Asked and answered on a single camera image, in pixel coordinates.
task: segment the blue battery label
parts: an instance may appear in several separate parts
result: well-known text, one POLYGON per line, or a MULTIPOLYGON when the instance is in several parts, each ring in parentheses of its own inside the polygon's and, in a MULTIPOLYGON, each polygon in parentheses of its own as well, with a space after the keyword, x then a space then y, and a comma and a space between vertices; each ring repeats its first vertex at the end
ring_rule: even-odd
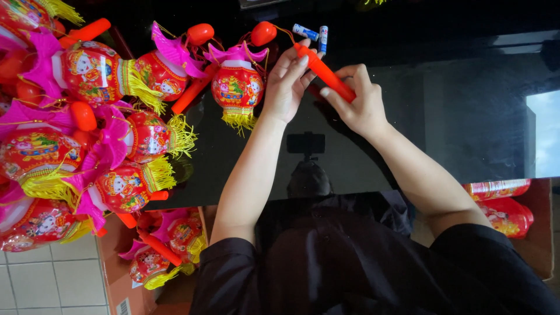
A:
POLYGON ((329 34, 329 28, 326 26, 321 26, 319 29, 319 52, 326 55, 326 38, 329 34))
POLYGON ((294 24, 292 31, 298 35, 303 37, 309 38, 312 41, 317 41, 319 39, 319 33, 314 32, 306 27, 303 27, 299 24, 294 24))

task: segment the person's left hand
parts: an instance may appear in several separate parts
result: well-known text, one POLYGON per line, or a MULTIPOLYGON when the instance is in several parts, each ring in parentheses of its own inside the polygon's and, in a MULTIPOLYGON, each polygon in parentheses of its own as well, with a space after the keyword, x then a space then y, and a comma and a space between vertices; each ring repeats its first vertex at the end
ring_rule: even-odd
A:
MULTIPOLYGON (((300 45, 309 47, 310 39, 304 39, 300 45)), ((272 68, 268 76, 264 107, 260 118, 270 117, 289 123, 296 115, 301 98, 309 83, 317 76, 307 70, 307 55, 299 58, 294 47, 285 51, 272 68)))

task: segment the black table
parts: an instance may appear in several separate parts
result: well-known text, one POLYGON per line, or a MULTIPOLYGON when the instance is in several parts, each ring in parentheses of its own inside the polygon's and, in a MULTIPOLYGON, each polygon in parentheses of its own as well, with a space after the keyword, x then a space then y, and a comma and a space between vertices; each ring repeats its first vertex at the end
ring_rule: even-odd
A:
MULTIPOLYGON (((108 18, 136 57, 155 48, 153 20, 176 35, 210 23, 226 47, 263 20, 288 29, 327 25, 325 63, 366 64, 383 88, 389 122, 460 182, 560 176, 560 92, 543 94, 560 90, 556 1, 390 0, 367 12, 355 2, 291 0, 247 11, 236 0, 74 5, 87 20, 108 18)), ((282 33, 276 43, 280 52, 290 46, 282 33)), ((199 134, 194 173, 151 209, 216 204, 246 143, 220 120, 209 91, 187 116, 199 134)), ((310 93, 287 127, 271 200, 287 198, 291 174, 305 159, 316 159, 335 193, 396 187, 377 152, 310 93)))

